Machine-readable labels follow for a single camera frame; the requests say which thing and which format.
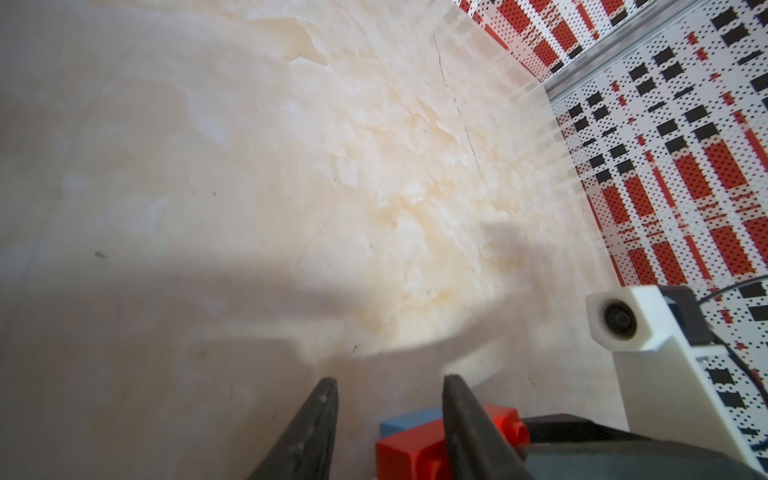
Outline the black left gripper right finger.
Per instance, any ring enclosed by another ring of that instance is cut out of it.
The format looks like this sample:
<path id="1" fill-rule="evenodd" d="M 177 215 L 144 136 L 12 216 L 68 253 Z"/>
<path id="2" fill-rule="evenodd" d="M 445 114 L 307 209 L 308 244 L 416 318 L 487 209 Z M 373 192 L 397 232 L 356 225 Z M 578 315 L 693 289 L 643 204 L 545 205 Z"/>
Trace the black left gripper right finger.
<path id="1" fill-rule="evenodd" d="M 442 413 L 454 479 L 533 479 L 460 375 L 444 377 Z"/>

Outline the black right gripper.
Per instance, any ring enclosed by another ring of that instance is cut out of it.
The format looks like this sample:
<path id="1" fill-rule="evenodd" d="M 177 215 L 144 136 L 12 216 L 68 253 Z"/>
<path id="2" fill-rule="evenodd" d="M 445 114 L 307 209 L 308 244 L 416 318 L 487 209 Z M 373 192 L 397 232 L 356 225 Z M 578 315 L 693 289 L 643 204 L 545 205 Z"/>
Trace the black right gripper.
<path id="1" fill-rule="evenodd" d="M 765 479 L 725 454 L 654 440 L 591 420 L 555 414 L 524 418 L 526 468 L 536 479 Z"/>

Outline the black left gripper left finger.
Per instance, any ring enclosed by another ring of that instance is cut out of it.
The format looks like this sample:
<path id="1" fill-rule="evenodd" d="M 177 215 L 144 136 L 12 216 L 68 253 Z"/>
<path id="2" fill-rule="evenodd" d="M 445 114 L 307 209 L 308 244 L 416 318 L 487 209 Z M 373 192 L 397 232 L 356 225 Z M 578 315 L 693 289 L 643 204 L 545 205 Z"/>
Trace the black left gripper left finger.
<path id="1" fill-rule="evenodd" d="M 248 479 L 329 479 L 338 411 L 337 380 L 324 377 Z"/>

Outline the red lego brick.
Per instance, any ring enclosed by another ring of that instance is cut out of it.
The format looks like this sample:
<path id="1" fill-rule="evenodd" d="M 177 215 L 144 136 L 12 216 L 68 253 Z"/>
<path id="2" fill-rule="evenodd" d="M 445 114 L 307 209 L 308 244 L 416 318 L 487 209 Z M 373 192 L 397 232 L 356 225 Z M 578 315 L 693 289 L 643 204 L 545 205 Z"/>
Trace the red lego brick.
<path id="1" fill-rule="evenodd" d="M 512 447 L 528 446 L 530 433 L 517 409 L 485 404 L 486 414 Z M 453 479 L 442 418 L 376 442 L 376 478 Z"/>

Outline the small light blue lego brick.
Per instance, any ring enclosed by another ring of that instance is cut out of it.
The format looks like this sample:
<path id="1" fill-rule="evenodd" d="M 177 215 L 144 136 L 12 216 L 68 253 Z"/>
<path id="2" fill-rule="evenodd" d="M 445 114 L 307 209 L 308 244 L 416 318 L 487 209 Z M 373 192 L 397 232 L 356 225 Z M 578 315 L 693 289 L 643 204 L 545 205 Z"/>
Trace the small light blue lego brick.
<path id="1" fill-rule="evenodd" d="M 381 438 L 401 433 L 412 428 L 417 428 L 424 424 L 440 420 L 442 418 L 441 408 L 424 408 L 412 411 L 406 414 L 391 417 L 382 420 L 379 423 L 379 434 Z"/>

